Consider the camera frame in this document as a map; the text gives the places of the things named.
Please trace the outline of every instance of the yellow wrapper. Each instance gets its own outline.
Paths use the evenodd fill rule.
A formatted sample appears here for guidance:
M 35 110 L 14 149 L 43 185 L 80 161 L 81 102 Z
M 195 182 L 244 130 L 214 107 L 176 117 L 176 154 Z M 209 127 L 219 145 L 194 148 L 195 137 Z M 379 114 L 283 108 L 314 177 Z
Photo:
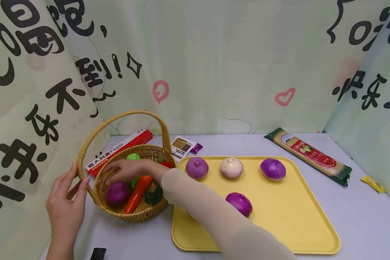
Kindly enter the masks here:
M 387 191 L 386 188 L 376 183 L 370 176 L 365 176 L 361 180 L 367 183 L 371 188 L 375 189 L 379 194 Z

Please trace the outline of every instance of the red onion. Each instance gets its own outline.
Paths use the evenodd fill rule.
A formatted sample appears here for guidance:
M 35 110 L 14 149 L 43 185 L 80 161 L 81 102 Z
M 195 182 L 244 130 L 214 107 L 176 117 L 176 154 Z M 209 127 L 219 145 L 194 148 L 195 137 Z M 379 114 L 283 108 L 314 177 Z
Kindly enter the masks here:
M 207 162 L 201 157 L 192 157 L 186 163 L 186 173 L 195 180 L 201 180 L 208 173 Z
M 279 160 L 273 158 L 264 160 L 260 164 L 260 169 L 264 176 L 274 181 L 280 181 L 286 176 L 285 166 Z
M 108 187 L 105 202 L 108 206 L 120 207 L 130 195 L 130 186 L 125 181 L 119 181 Z
M 249 217 L 253 211 L 253 206 L 246 196 L 238 192 L 232 192 L 225 198 L 231 205 L 234 206 L 245 217 Z

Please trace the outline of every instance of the wicker basket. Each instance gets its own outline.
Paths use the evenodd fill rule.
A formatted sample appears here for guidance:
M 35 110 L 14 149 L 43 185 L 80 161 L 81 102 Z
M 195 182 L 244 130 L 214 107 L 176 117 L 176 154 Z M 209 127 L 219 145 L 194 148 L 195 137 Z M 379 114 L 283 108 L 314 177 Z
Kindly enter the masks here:
M 132 114 L 146 114 L 149 116 L 152 116 L 156 118 L 156 120 L 160 124 L 160 128 L 162 129 L 162 146 L 163 147 L 158 147 L 155 145 L 137 145 L 134 147 L 130 147 L 125 149 L 124 151 L 121 151 L 118 153 L 116 156 L 108 160 L 108 162 L 102 167 L 100 172 L 98 173 L 95 181 L 94 181 L 94 190 L 91 189 L 91 187 L 88 187 L 88 192 L 90 193 L 94 203 L 98 205 L 103 211 L 118 217 L 122 221 L 126 222 L 143 222 L 147 221 L 149 219 L 152 219 L 153 217 L 156 217 L 159 213 L 161 213 L 167 206 L 168 202 L 165 200 L 165 198 L 162 198 L 162 200 L 157 203 L 157 205 L 150 206 L 146 202 L 144 202 L 144 199 L 140 202 L 138 207 L 135 209 L 135 211 L 132 214 L 124 214 L 124 208 L 110 208 L 108 205 L 105 203 L 105 194 L 107 193 L 108 187 L 105 185 L 106 181 L 113 175 L 119 172 L 119 170 L 115 172 L 107 172 L 107 173 L 102 173 L 102 171 L 109 165 L 111 162 L 118 161 L 121 159 L 127 158 L 129 154 L 132 153 L 137 153 L 140 155 L 140 158 L 142 159 L 151 159 L 153 161 L 156 161 L 159 158 L 162 158 L 163 161 L 166 161 L 170 163 L 170 165 L 174 165 L 176 167 L 175 159 L 172 157 L 172 147 L 170 144 L 170 137 L 169 137 L 169 131 L 166 126 L 166 124 L 163 122 L 162 119 L 160 119 L 157 115 L 151 112 L 147 112 L 144 110 L 133 110 L 130 112 L 126 113 L 121 113 L 116 115 L 115 117 L 110 118 L 107 121 L 104 121 L 102 125 L 100 125 L 92 134 L 88 137 L 88 139 L 85 141 L 83 144 L 79 155 L 78 155 L 78 176 L 81 180 L 84 180 L 85 176 L 83 173 L 83 161 L 85 158 L 85 153 L 92 142 L 92 140 L 96 137 L 96 135 L 104 129 L 108 124 L 111 122 L 121 118 L 125 117 L 128 115 Z M 147 192 L 153 192 L 154 189 L 156 188 L 156 183 L 153 182 L 150 188 L 148 189 Z

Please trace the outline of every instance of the fabric backdrop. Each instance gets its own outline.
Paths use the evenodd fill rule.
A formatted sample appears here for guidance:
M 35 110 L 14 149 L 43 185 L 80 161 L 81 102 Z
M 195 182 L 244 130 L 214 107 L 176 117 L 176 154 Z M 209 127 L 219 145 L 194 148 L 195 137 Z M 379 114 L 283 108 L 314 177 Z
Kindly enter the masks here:
M 0 1 L 0 260 L 40 257 L 50 187 L 102 123 L 57 32 L 44 2 Z M 109 138 L 102 132 L 86 161 Z
M 383 24 L 377 0 L 48 0 L 105 120 L 172 134 L 322 131 Z M 78 8 L 72 19 L 69 7 Z M 360 24 L 369 21 L 367 33 Z M 111 135 L 159 126 L 131 116 Z
M 348 80 L 326 132 L 390 196 L 390 10 L 384 29 Z

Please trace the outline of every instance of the basket handle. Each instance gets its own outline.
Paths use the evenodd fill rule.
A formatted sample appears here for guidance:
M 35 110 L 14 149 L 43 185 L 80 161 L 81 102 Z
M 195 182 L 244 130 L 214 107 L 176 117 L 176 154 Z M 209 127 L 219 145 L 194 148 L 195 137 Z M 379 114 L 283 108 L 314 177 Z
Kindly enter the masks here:
M 88 150 L 88 147 L 90 146 L 92 140 L 94 140 L 94 138 L 97 136 L 97 134 L 102 129 L 104 129 L 106 126 L 108 126 L 108 124 L 112 123 L 113 121 L 115 121 L 119 118 L 125 117 L 125 116 L 137 114 L 137 113 L 146 114 L 146 115 L 149 115 L 151 117 L 154 117 L 157 120 L 157 122 L 159 122 L 160 128 L 162 130 L 162 146 L 163 146 L 163 148 L 165 148 L 168 151 L 169 154 L 172 154 L 172 146 L 170 144 L 169 131 L 168 131 L 168 128 L 167 128 L 165 122 L 160 117 L 158 117 L 154 113 L 151 113 L 151 112 L 148 112 L 145 110 L 132 110 L 129 112 L 119 113 L 118 115 L 111 117 L 109 120 L 104 121 L 97 129 L 94 130 L 94 132 L 92 132 L 92 134 L 85 140 L 84 144 L 82 145 L 82 148 L 79 151 L 78 158 L 77 158 L 78 177 L 80 178 L 80 180 L 85 179 L 85 175 L 83 172 L 83 162 L 84 162 L 84 158 L 85 158 L 85 153 Z M 93 199 L 94 203 L 96 205 L 99 205 L 100 202 L 99 202 L 99 199 L 97 197 L 97 194 L 93 191 L 93 189 L 90 186 L 88 186 L 88 192 L 91 195 L 91 198 Z

